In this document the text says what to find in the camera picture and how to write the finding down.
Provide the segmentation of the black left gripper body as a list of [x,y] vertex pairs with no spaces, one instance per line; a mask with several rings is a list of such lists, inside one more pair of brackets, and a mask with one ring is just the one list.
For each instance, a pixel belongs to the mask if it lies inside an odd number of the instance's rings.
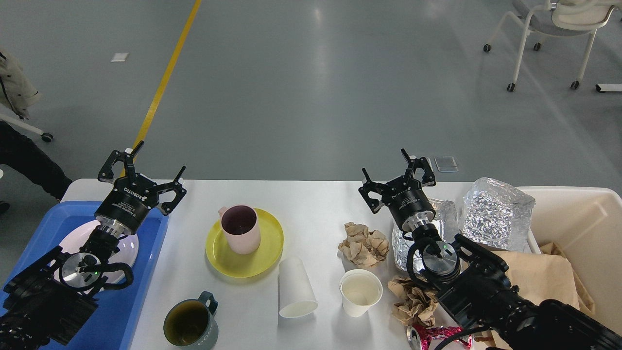
[[134,180],[127,176],[116,179],[113,190],[95,211],[96,220],[123,228],[124,235],[136,234],[150,210],[158,204],[156,186],[156,182],[142,174]]

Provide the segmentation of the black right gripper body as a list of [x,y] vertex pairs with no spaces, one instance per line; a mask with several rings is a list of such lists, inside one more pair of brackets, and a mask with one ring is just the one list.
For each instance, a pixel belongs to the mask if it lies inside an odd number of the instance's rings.
[[386,183],[382,201],[404,232],[413,232],[418,226],[435,219],[436,212],[423,191],[425,185],[413,177],[407,180],[397,177]]

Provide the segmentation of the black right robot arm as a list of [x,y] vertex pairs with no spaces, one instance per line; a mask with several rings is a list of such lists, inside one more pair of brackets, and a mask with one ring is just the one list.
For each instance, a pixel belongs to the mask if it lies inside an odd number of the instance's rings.
[[405,239],[406,272],[432,290],[462,334],[493,330],[514,350],[619,350],[621,337],[587,314],[556,299],[540,304],[519,294],[501,257],[458,233],[445,242],[433,224],[436,212],[424,193],[437,184],[426,157],[411,157],[403,175],[375,182],[363,169],[359,193],[373,213],[387,207]]

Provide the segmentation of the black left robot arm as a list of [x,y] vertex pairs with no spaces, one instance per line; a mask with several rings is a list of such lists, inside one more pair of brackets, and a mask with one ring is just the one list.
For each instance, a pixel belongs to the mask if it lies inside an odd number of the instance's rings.
[[98,180],[112,191],[95,211],[98,222],[76,252],[56,246],[7,282],[1,317],[3,350],[37,350],[51,340],[68,344],[98,308],[102,290],[122,290],[134,281],[126,262],[111,262],[120,239],[134,235],[152,209],[169,215],[182,201],[185,171],[157,184],[134,169],[142,148],[114,150],[103,164]]

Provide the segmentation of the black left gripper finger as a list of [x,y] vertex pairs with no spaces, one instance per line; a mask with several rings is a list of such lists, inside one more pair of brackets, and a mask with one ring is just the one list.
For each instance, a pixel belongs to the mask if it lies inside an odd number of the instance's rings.
[[115,175],[112,168],[117,162],[122,162],[125,175],[128,176],[131,181],[136,180],[138,178],[138,173],[136,173],[134,168],[134,158],[143,145],[144,141],[139,141],[138,144],[133,149],[129,149],[129,151],[111,151],[109,157],[98,172],[98,181],[113,183]]
[[[171,182],[158,184],[154,187],[156,199],[155,208],[157,208],[163,215],[170,215],[187,193],[187,190],[184,189],[181,183],[182,174],[185,172],[185,169],[186,166],[182,166],[176,177]],[[175,193],[174,198],[171,201],[162,202],[160,195],[169,192]]]

